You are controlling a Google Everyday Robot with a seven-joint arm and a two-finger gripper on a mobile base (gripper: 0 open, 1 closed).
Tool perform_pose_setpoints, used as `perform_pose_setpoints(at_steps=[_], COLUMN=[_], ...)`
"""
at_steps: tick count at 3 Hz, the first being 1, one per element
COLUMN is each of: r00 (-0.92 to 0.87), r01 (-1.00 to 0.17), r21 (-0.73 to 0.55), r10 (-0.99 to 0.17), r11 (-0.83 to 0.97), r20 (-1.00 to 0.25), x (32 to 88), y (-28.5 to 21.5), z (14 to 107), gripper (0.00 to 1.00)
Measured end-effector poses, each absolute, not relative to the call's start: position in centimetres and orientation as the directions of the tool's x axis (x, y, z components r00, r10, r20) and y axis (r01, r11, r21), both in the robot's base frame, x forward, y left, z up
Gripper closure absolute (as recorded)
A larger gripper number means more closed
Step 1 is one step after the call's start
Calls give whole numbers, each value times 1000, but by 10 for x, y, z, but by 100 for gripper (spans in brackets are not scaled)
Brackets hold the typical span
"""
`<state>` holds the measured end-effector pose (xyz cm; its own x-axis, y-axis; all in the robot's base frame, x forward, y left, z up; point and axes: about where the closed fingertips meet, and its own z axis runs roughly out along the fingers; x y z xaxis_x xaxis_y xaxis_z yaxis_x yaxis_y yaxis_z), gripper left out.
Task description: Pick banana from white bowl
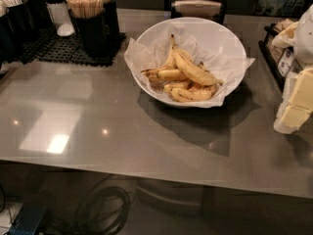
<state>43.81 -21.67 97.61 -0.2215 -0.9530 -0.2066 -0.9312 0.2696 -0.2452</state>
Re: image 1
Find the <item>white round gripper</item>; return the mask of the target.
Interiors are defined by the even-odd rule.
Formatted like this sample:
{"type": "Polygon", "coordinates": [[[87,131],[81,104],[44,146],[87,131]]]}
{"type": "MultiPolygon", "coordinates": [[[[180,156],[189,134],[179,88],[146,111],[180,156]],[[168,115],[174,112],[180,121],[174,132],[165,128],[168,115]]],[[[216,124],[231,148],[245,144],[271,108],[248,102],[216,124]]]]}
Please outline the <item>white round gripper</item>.
{"type": "MultiPolygon", "coordinates": [[[[301,16],[294,32],[293,52],[304,64],[313,63],[313,5],[301,16]]],[[[283,111],[284,125],[299,129],[313,112],[313,69],[303,70],[283,111]]]]}

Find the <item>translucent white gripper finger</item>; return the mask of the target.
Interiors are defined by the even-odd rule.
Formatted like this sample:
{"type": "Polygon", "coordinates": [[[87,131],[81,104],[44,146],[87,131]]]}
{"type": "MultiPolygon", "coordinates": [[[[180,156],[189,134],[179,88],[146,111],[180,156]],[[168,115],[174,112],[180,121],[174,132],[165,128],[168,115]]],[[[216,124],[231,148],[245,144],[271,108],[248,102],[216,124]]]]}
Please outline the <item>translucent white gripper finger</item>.
{"type": "Polygon", "coordinates": [[[285,85],[284,85],[283,94],[282,94],[283,101],[276,113],[276,119],[273,124],[274,129],[277,132],[280,132],[283,134],[292,134],[293,132],[295,132],[294,127],[286,126],[282,122],[282,116],[283,116],[284,111],[287,109],[289,98],[294,89],[296,79],[297,79],[297,73],[294,71],[289,71],[285,79],[285,85]]]}

